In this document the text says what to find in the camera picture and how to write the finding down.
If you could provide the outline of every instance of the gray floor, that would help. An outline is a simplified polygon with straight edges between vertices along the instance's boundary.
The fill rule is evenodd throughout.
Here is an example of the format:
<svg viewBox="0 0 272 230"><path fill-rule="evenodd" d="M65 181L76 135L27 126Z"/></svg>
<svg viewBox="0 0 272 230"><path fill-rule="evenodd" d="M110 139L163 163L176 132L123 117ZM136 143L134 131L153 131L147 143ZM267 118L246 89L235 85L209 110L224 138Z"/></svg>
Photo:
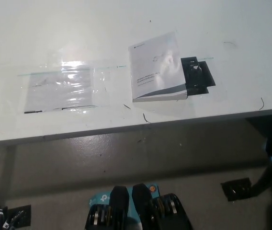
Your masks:
<svg viewBox="0 0 272 230"><path fill-rule="evenodd" d="M195 229L272 229L272 190L227 202L220 183L267 163L265 139L224 121L0 148L0 205L32 205L29 229L84 229L88 201L114 185L156 182L176 193Z"/></svg>

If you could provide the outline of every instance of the booklet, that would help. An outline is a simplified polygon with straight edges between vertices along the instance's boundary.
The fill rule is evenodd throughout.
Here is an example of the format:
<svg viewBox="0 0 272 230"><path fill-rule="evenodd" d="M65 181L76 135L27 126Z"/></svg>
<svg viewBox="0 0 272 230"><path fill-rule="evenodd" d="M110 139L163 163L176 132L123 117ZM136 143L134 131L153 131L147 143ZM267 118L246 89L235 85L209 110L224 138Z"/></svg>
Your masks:
<svg viewBox="0 0 272 230"><path fill-rule="evenodd" d="M130 46L129 56L133 102L187 98L174 32Z"/></svg>

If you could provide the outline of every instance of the black object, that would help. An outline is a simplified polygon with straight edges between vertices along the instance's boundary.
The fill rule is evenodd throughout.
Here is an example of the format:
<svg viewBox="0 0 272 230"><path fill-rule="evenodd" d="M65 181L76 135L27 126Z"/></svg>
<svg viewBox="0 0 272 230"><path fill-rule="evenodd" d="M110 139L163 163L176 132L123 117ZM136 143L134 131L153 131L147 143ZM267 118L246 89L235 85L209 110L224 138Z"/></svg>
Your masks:
<svg viewBox="0 0 272 230"><path fill-rule="evenodd" d="M10 221L14 222L13 226L16 229L30 226L31 216L31 205L8 209L8 217L10 218Z"/></svg>
<svg viewBox="0 0 272 230"><path fill-rule="evenodd" d="M150 190L145 184L136 184L133 186L132 199L136 212L139 215L142 229L149 229L150 213L147 207L152 199Z"/></svg>
<svg viewBox="0 0 272 230"><path fill-rule="evenodd" d="M251 186L248 178L222 183L221 185L228 201L234 201L258 196L269 187L271 181L272 162L253 186Z"/></svg>
<svg viewBox="0 0 272 230"><path fill-rule="evenodd" d="M152 199L149 203L151 228L155 230L192 230L185 210L175 194Z"/></svg>
<svg viewBox="0 0 272 230"><path fill-rule="evenodd" d="M31 225L31 206L8 209L0 207L0 230L14 230Z"/></svg>
<svg viewBox="0 0 272 230"><path fill-rule="evenodd" d="M181 58L189 96L208 93L207 87L215 86L215 81L205 61L197 57Z"/></svg>
<svg viewBox="0 0 272 230"><path fill-rule="evenodd" d="M93 205L87 216L85 230L123 230L127 219L129 194L126 187L115 186L109 205Z"/></svg>
<svg viewBox="0 0 272 230"><path fill-rule="evenodd" d="M251 181L249 178L228 181L221 184L228 201L250 198Z"/></svg>
<svg viewBox="0 0 272 230"><path fill-rule="evenodd" d="M132 198L143 230L191 230L185 210L175 194L152 199L144 184L133 186Z"/></svg>

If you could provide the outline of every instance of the plastic wrap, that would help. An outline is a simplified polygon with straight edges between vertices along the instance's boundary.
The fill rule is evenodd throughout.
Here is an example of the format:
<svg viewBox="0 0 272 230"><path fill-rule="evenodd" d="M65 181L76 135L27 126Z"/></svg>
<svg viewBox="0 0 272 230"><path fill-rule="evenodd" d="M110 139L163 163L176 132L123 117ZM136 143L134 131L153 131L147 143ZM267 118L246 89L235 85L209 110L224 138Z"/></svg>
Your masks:
<svg viewBox="0 0 272 230"><path fill-rule="evenodd" d="M24 113L62 111L108 105L104 81L109 67L81 61L62 62L61 67L40 68L29 74Z"/></svg>

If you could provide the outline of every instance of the table surface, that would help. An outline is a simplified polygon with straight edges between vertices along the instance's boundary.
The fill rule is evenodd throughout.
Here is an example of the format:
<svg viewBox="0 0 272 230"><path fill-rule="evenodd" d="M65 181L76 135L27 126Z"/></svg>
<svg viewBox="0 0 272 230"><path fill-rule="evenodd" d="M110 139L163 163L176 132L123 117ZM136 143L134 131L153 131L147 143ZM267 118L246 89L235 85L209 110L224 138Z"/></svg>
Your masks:
<svg viewBox="0 0 272 230"><path fill-rule="evenodd" d="M216 86L187 100L132 103L128 47L170 31L182 58L207 61ZM59 61L111 65L98 96L105 104L24 114L20 75ZM147 121L263 114L272 114L272 0L0 3L0 144L128 130Z"/></svg>

